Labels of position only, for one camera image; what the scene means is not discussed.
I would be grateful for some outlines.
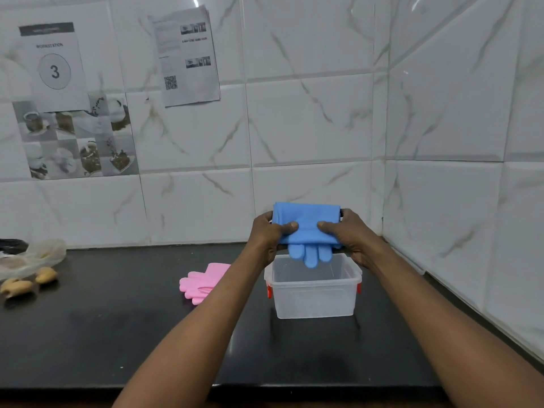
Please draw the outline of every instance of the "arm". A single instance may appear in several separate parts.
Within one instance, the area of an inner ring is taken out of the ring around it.
[[[147,357],[123,389],[114,408],[197,407],[208,395],[232,331],[261,271],[274,260],[282,234],[298,225],[257,217],[248,243],[207,298]]]
[[[334,234],[370,269],[410,327],[455,406],[544,407],[544,377],[493,334],[459,311],[349,209]]]

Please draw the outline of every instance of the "plastic box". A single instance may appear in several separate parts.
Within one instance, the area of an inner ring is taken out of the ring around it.
[[[280,319],[353,315],[361,269],[344,253],[309,269],[302,260],[277,255],[264,270]]]

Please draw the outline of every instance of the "tile wall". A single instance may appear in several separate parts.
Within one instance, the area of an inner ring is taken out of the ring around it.
[[[221,101],[165,109],[147,15],[206,5]],[[71,247],[246,240],[275,201],[381,233],[391,0],[0,0],[0,237]],[[126,101],[139,176],[31,180],[18,26],[74,22],[89,94]]]
[[[542,358],[543,16],[392,0],[384,183],[385,237]]]

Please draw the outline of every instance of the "number 3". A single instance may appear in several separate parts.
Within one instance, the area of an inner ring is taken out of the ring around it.
[[[60,77],[59,68],[57,66],[55,66],[55,65],[51,66],[50,68],[51,68],[51,70],[53,70],[53,73],[54,73],[54,74],[51,75],[51,77],[54,78],[54,79],[58,79]]]

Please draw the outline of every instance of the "qr code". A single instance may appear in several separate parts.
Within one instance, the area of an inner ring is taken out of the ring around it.
[[[176,80],[176,76],[174,75],[169,75],[167,77],[164,78],[164,84],[166,85],[167,87],[167,90],[174,90],[177,88],[177,80]]]

